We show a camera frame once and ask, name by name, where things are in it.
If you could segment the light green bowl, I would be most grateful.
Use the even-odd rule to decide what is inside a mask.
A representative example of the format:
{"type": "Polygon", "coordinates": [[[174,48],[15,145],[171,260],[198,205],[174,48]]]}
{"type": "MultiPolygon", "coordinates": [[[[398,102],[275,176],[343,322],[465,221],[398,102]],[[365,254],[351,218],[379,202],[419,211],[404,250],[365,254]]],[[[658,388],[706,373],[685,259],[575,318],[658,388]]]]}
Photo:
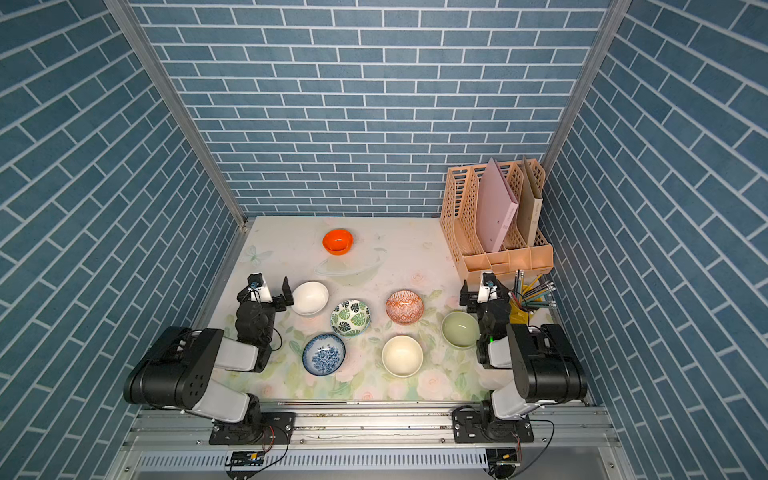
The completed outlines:
{"type": "Polygon", "coordinates": [[[441,332],[445,341],[458,349],[472,348],[480,338],[477,319],[462,311],[447,314],[442,320],[441,332]]]}

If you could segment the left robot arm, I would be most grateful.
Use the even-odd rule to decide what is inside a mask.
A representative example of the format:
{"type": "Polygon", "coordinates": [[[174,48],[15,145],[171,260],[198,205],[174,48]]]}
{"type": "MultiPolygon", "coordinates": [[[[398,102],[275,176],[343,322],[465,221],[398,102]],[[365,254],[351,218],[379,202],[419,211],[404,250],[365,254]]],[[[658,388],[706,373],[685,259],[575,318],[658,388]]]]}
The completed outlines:
{"type": "Polygon", "coordinates": [[[294,304],[290,284],[284,280],[273,295],[263,275],[253,273],[236,299],[236,339],[219,328],[167,328],[129,374],[123,397],[130,404],[211,419],[211,445],[289,445],[293,413],[264,414],[256,395],[227,387],[212,375],[265,370],[274,351],[276,314],[294,304]]]}

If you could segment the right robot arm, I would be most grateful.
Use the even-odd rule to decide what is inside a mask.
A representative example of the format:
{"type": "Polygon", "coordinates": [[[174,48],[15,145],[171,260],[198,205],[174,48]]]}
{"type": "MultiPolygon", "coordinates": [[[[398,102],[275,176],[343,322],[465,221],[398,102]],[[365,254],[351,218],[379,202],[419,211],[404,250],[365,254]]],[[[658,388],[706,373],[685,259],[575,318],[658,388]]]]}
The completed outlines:
{"type": "Polygon", "coordinates": [[[586,374],[561,326],[511,322],[518,303],[494,278],[476,291],[463,284],[459,304],[477,316],[480,365],[488,371],[509,371],[512,380],[492,390],[479,407],[453,410],[457,443],[531,443],[530,415],[535,410],[586,397],[586,374]]]}

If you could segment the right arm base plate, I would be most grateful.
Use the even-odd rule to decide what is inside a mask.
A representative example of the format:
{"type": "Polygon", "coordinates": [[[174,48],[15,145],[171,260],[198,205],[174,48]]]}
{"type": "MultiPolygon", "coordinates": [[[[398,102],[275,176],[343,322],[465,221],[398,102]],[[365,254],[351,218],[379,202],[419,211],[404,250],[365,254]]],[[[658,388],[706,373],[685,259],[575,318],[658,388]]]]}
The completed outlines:
{"type": "Polygon", "coordinates": [[[454,441],[470,443],[532,443],[533,430],[527,420],[501,420],[486,410],[465,405],[451,412],[454,441]]]}

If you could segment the cream bowl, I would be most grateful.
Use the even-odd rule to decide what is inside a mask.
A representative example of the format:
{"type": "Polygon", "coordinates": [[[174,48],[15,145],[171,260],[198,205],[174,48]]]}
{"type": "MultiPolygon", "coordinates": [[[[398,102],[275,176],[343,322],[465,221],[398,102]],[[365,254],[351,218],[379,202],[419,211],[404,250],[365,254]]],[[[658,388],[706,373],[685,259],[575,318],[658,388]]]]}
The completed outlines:
{"type": "Polygon", "coordinates": [[[396,335],[382,349],[382,363],[386,371],[398,378],[408,378],[422,367],[424,352],[417,340],[408,335],[396,335]]]}

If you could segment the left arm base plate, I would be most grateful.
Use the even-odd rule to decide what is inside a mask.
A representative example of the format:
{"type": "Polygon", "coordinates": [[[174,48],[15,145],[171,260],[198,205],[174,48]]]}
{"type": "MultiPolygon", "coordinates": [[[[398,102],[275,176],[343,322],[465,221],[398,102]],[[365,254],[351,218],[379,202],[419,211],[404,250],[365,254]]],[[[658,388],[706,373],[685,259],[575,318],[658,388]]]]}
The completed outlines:
{"type": "Polygon", "coordinates": [[[296,414],[278,411],[247,416],[238,423],[215,420],[209,437],[210,445],[289,445],[296,414]]]}

